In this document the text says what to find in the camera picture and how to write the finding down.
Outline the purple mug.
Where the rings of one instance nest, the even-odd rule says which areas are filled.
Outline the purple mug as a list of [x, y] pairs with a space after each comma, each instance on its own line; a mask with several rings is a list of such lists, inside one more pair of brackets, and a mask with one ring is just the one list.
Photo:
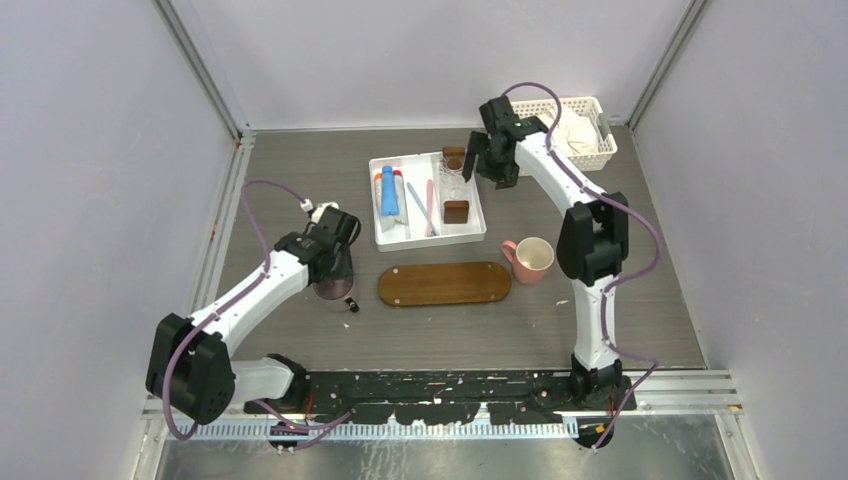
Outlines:
[[358, 313], [358, 290], [354, 276], [325, 280], [312, 285], [320, 301], [331, 311]]

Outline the white plastic tray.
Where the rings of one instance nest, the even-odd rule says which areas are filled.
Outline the white plastic tray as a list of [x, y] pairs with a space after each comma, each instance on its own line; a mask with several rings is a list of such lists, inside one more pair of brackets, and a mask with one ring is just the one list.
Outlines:
[[477, 242], [487, 225], [478, 188], [451, 171], [442, 151], [368, 162], [380, 252]]

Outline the pink mug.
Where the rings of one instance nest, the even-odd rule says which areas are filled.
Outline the pink mug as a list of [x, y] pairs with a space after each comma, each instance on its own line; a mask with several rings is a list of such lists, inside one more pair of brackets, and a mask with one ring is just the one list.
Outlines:
[[539, 237], [527, 237], [519, 242], [504, 241], [501, 249], [513, 275], [524, 285], [539, 283], [555, 261], [554, 248]]

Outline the oval wooden tray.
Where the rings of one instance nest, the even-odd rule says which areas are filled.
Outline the oval wooden tray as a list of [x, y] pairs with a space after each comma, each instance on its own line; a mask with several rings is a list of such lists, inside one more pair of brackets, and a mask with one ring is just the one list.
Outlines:
[[378, 296], [393, 307], [499, 302], [511, 288], [511, 273], [491, 261], [398, 265], [377, 281]]

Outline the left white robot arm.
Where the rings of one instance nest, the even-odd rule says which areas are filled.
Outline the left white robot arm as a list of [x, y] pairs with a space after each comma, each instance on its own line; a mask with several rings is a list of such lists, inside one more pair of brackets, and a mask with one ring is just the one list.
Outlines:
[[232, 404], [257, 400], [269, 400], [284, 414], [298, 412], [307, 398], [304, 367], [279, 354], [254, 361], [232, 355], [287, 299], [351, 279], [351, 247], [360, 232], [356, 216], [322, 204], [302, 231], [278, 240], [260, 266], [222, 297], [188, 317], [164, 317], [154, 334], [146, 390], [199, 425], [212, 423]]

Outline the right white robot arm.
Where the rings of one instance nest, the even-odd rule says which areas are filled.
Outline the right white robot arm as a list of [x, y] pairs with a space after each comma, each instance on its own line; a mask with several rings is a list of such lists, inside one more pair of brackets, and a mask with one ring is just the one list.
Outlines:
[[629, 254], [626, 199], [590, 181], [554, 144], [537, 117], [522, 118], [500, 96], [479, 108], [483, 128], [469, 137], [463, 175], [479, 175], [498, 188], [529, 174], [563, 216], [555, 257], [575, 293], [577, 340], [568, 378], [569, 398], [596, 410], [622, 384], [615, 341], [615, 282]]

